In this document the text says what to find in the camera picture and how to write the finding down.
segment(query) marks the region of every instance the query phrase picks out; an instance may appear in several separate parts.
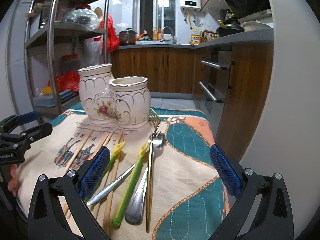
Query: white plastic bag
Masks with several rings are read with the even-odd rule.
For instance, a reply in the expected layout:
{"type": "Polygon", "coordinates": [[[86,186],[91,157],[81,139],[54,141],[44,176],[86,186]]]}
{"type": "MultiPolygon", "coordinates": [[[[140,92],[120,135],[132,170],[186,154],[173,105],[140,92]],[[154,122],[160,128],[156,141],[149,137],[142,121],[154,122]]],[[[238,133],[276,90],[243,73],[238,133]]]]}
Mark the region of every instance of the white plastic bag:
{"type": "Polygon", "coordinates": [[[97,29],[100,25],[98,16],[89,9],[76,9],[70,11],[64,18],[68,23],[79,23],[89,31],[97,29]]]}
{"type": "Polygon", "coordinates": [[[84,59],[88,64],[97,65],[99,64],[100,55],[102,53],[101,40],[94,41],[94,38],[84,40],[83,51],[84,59]]]}

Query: faucet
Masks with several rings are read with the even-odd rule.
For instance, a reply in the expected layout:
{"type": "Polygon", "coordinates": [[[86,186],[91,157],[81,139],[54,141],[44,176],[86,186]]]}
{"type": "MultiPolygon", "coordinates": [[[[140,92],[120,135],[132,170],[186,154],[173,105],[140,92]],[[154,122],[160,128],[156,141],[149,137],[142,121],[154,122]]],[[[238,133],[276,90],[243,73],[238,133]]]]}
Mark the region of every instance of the faucet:
{"type": "Polygon", "coordinates": [[[171,31],[171,35],[172,35],[172,43],[173,43],[173,44],[176,44],[176,41],[175,41],[174,35],[173,35],[173,30],[172,30],[169,26],[166,26],[166,27],[164,27],[164,28],[162,29],[162,33],[164,33],[164,29],[165,29],[165,28],[169,28],[169,30],[171,31]]]}

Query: table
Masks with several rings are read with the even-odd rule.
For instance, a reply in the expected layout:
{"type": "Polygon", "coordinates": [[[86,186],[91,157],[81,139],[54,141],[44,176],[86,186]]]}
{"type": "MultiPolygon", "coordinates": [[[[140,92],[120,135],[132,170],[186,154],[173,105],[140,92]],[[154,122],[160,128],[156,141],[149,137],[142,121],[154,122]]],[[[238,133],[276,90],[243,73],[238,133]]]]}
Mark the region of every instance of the table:
{"type": "MultiPolygon", "coordinates": [[[[125,220],[119,228],[110,227],[113,240],[207,240],[229,211],[227,193],[209,156],[214,139],[204,114],[197,110],[170,110],[154,108],[160,117],[159,130],[165,132],[167,143],[156,152],[150,233],[146,233],[145,217],[142,224],[133,226],[125,220]]],[[[31,196],[39,175],[49,178],[63,176],[64,166],[89,129],[94,129],[71,168],[77,169],[95,151],[106,133],[114,131],[107,147],[113,149],[121,130],[116,123],[93,125],[82,105],[76,104],[51,122],[52,135],[32,144],[25,153],[26,161],[18,170],[21,183],[18,199],[28,214],[31,196]]],[[[140,147],[153,132],[152,125],[139,129],[124,129],[126,145],[120,157],[117,175],[135,161],[140,147]]],[[[147,160],[136,184],[141,180],[147,160]]],[[[127,179],[115,189],[111,220],[127,179]]],[[[102,225],[105,201],[97,221],[102,225]]],[[[68,219],[72,231],[81,235],[73,218],[68,219]]]]}

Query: oven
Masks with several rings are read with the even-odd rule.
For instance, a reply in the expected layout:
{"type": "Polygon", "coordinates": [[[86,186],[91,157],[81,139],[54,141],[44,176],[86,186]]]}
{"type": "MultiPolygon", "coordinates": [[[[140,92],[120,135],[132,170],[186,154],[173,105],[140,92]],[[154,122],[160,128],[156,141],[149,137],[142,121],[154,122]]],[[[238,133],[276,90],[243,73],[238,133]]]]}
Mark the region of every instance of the oven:
{"type": "Polygon", "coordinates": [[[200,110],[208,119],[215,137],[228,91],[230,65],[232,64],[231,48],[211,51],[201,60],[201,63],[203,64],[203,77],[199,82],[202,88],[200,110]]]}

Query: gray countertop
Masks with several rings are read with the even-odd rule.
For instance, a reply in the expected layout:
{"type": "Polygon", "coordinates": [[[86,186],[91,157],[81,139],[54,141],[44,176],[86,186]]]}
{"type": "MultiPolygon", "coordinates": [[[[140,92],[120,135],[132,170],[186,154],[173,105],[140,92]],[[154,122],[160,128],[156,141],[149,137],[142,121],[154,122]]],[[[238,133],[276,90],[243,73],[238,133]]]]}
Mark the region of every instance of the gray countertop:
{"type": "Polygon", "coordinates": [[[270,42],[270,43],[273,42],[273,28],[251,31],[251,32],[236,33],[236,34],[220,37],[212,41],[207,41],[199,45],[156,43],[156,44],[119,46],[118,49],[138,49],[138,48],[200,49],[200,48],[206,48],[206,47],[238,45],[241,43],[251,43],[251,42],[270,42]]]}

